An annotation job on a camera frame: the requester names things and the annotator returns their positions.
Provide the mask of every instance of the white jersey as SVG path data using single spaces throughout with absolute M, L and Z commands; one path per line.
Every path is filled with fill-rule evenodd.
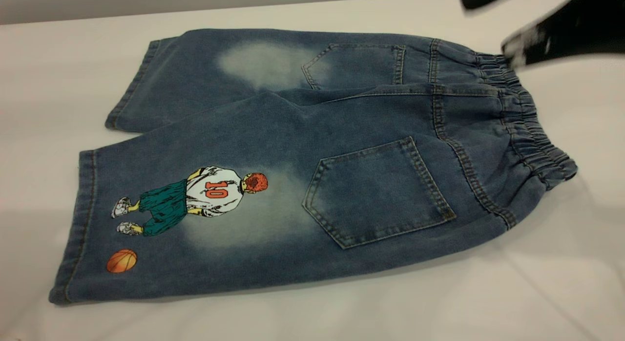
M 232 170 L 208 167 L 187 181 L 187 209 L 202 208 L 204 216 L 230 212 L 241 198 L 241 178 Z

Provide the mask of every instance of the cartoon basketball player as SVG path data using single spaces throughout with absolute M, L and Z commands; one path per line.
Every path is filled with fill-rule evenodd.
M 260 192 L 267 185 L 266 176 L 259 172 L 241 179 L 233 170 L 199 168 L 187 179 L 141 194 L 134 205 L 128 197 L 119 199 L 111 217 L 149 211 L 152 219 L 143 226 L 124 221 L 117 230 L 131 236 L 156 236 L 178 225 L 186 214 L 212 218 L 230 212 L 239 205 L 244 192 Z

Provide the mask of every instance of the orange basketball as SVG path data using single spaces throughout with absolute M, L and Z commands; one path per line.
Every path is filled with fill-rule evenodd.
M 111 256 L 106 269 L 112 273 L 123 273 L 137 263 L 137 254 L 131 250 L 121 250 Z

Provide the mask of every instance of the hem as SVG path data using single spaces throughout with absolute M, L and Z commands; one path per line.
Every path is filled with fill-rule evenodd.
M 139 67 L 139 71 L 137 71 L 137 74 L 134 76 L 134 79 L 132 79 L 132 82 L 130 83 L 128 88 L 125 90 L 125 94 L 122 96 L 121 100 L 117 103 L 117 105 L 113 108 L 113 110 L 111 110 L 111 112 L 106 118 L 104 127 L 106 127 L 107 129 L 116 129 L 116 130 L 123 131 L 121 128 L 118 127 L 119 115 L 121 114 L 123 109 L 128 105 L 128 103 L 131 101 L 132 96 L 134 95 L 134 92 L 137 90 L 137 88 L 141 84 L 143 77 L 146 75 L 147 68 L 152 62 L 152 59 L 154 59 L 154 56 L 156 56 L 156 52 L 158 51 L 158 48 L 160 45 L 161 45 L 161 41 L 152 41 L 148 45 L 147 52 L 143 56 L 143 62 L 141 63 L 141 66 Z
M 69 229 L 69 239 L 61 265 L 56 274 L 54 287 L 48 300 L 56 305 L 74 303 L 69 297 L 71 284 L 76 268 L 83 256 L 83 249 L 93 208 L 96 191 L 96 151 L 82 151 L 79 155 L 78 195 L 74 205 L 74 218 Z

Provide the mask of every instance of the jeans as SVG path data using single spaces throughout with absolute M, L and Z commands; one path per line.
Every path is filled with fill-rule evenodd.
M 503 56 L 394 34 L 199 30 L 150 43 L 80 153 L 52 303 L 379 272 L 513 228 L 575 175 Z

